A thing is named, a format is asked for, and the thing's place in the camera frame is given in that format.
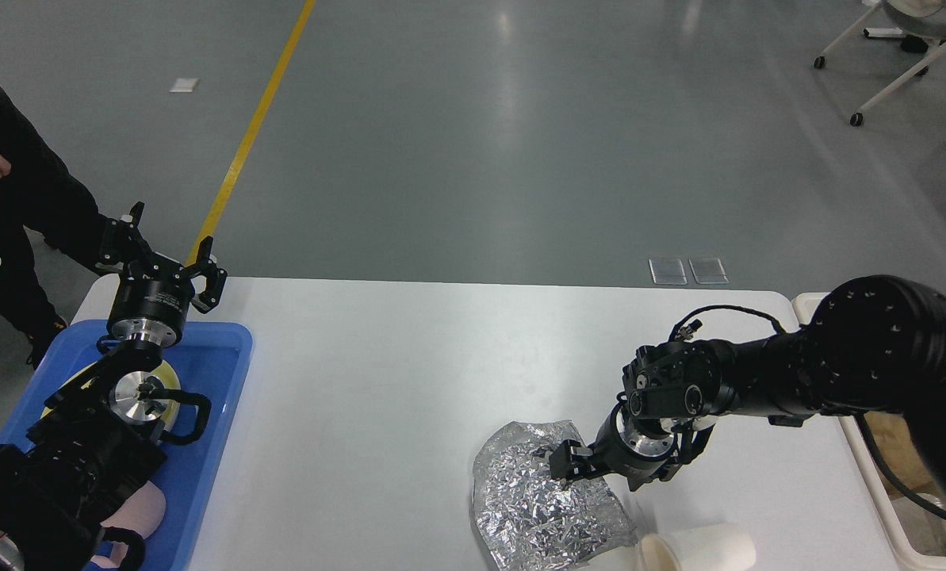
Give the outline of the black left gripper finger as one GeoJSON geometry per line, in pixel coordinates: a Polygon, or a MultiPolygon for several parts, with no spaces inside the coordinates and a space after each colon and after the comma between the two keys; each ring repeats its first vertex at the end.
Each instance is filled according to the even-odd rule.
{"type": "Polygon", "coordinates": [[[159,257],[140,232],[144,211],[145,203],[138,201],[127,216],[107,218],[93,267],[96,274],[156,278],[159,257]]]}
{"type": "Polygon", "coordinates": [[[185,283],[191,290],[190,304],[198,313],[209,313],[219,306],[228,271],[219,267],[212,257],[214,237],[205,236],[197,246],[197,253],[180,271],[180,282],[185,283]],[[196,278],[204,278],[204,289],[197,290],[193,284],[196,278]]]}

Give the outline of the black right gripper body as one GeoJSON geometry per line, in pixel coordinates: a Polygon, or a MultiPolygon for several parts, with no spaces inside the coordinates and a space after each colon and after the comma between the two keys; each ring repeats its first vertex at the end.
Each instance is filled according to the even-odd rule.
{"type": "Polygon", "coordinates": [[[660,427],[638,425],[627,406],[617,404],[592,444],[592,466],[600,476],[618,474],[634,492],[655,481],[670,481],[679,470],[678,436],[660,427]]]}

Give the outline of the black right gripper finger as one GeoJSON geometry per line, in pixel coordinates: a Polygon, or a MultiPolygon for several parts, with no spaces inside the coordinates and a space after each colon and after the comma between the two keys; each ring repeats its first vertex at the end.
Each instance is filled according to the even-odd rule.
{"type": "Polygon", "coordinates": [[[595,451],[580,442],[561,442],[549,455],[549,472],[554,481],[574,483],[600,477],[595,451]]]}

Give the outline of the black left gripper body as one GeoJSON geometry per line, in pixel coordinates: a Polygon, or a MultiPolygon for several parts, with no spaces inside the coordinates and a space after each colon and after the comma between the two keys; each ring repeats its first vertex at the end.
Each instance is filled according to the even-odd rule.
{"type": "Polygon", "coordinates": [[[163,348],[175,346],[183,339],[194,293],[180,265],[151,276],[122,274],[107,319],[107,336],[163,348]]]}

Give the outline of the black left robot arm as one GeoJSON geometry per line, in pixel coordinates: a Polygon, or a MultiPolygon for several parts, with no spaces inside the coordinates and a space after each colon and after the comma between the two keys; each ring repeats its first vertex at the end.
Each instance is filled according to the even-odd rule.
{"type": "Polygon", "coordinates": [[[140,234],[145,206],[106,221],[97,265],[120,275],[106,325],[112,346],[45,399],[27,451],[0,444],[0,570],[81,570],[104,542],[122,546],[118,569],[145,561],[139,531],[109,525],[163,466],[162,445],[186,446],[207,429],[212,404],[155,375],[183,337],[190,308],[218,306],[227,272],[212,237],[183,265],[140,234]]]}

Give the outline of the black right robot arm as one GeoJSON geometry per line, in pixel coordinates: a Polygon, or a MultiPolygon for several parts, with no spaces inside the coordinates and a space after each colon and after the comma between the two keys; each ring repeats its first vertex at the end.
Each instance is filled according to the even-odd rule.
{"type": "Polygon", "coordinates": [[[698,311],[668,339],[642,346],[622,368],[622,392],[595,442],[574,439],[549,455],[563,484],[615,473],[630,490],[669,481],[706,448],[728,415],[800,427],[812,416],[869,412],[904,419],[946,503],[946,295],[890,275],[854,278],[821,300],[795,332],[731,343],[690,340],[698,311]]]}

